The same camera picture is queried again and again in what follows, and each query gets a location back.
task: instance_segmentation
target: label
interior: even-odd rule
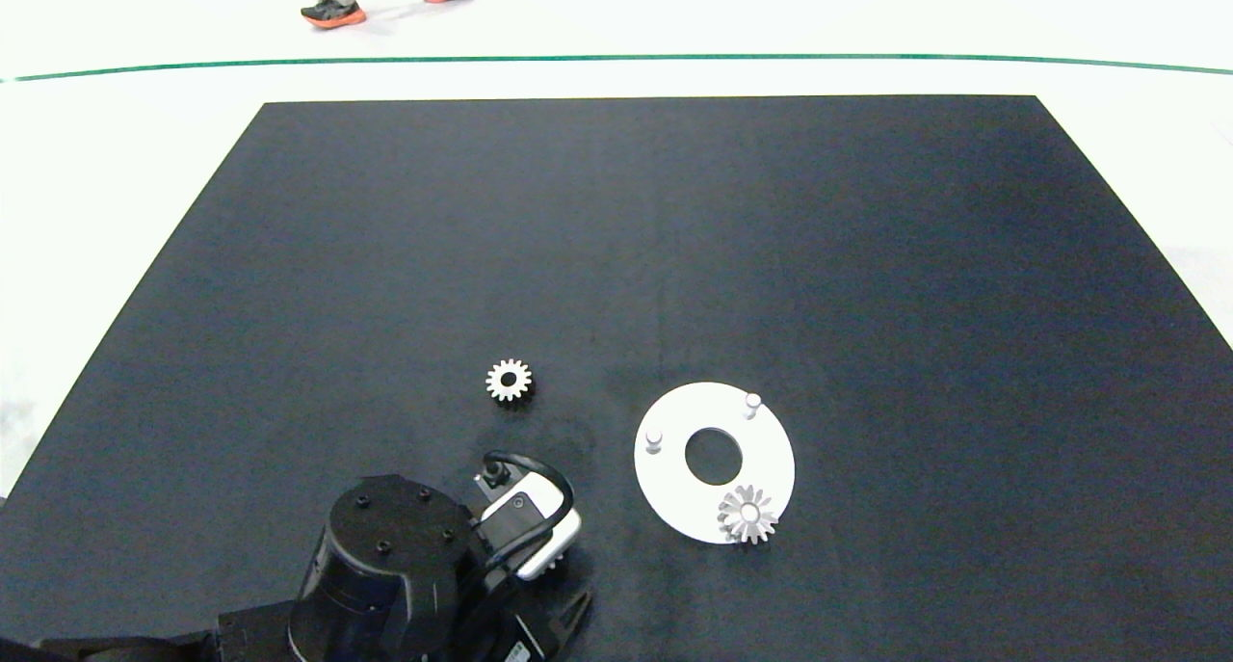
[[[509,655],[506,656],[506,662],[528,662],[529,658],[531,658],[531,651],[526,650],[523,641],[518,641],[514,644],[514,648],[509,651]]]

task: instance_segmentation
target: black mat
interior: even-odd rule
[[[793,439],[758,549],[639,492],[700,380]],[[0,512],[0,635],[290,598],[353,477],[470,499],[507,447],[578,488],[576,660],[1227,660],[1231,391],[1032,99],[268,105]]]

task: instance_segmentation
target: cable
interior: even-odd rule
[[[483,461],[485,465],[487,465],[488,461],[504,461],[507,465],[515,465],[523,470],[529,470],[530,472],[543,476],[561,492],[561,504],[560,508],[555,509],[551,515],[544,519],[543,523],[530,528],[514,537],[514,540],[506,546],[494,551],[477,571],[467,576],[466,583],[462,588],[460,588],[461,592],[466,592],[471,587],[475,587],[477,582],[482,582],[486,577],[488,577],[488,573],[496,571],[501,566],[504,566],[514,554],[518,554],[526,545],[538,540],[543,535],[546,535],[547,531],[551,531],[552,528],[563,520],[563,518],[570,513],[570,509],[573,509],[573,487],[570,486],[570,480],[565,478],[563,473],[557,472],[557,470],[549,467],[541,461],[525,455],[517,455],[515,452],[506,452],[502,450],[493,450],[492,452],[488,452],[483,456]]]

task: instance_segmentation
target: white floor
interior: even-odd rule
[[[313,1],[5,0],[0,496],[264,101],[1038,95],[1233,341],[1233,0],[360,0],[330,33],[297,16]],[[233,64],[724,53],[1011,60]],[[15,81],[152,64],[211,65]]]

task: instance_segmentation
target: bevel gear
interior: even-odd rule
[[[727,539],[753,544],[769,540],[774,534],[774,524],[779,521],[771,505],[771,496],[755,491],[752,486],[736,487],[719,504],[719,521],[727,533]]]
[[[535,391],[531,369],[520,360],[502,360],[488,371],[488,394],[498,404],[513,406],[528,399]]]

